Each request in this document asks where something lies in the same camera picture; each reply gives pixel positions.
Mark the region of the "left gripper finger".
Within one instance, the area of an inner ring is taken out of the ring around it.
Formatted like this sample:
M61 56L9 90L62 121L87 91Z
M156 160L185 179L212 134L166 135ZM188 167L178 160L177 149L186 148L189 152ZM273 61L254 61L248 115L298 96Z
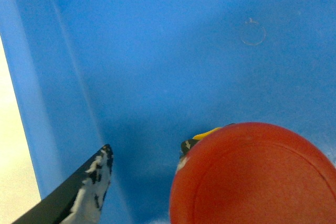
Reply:
M14 223L99 223L112 164L113 151L106 144Z

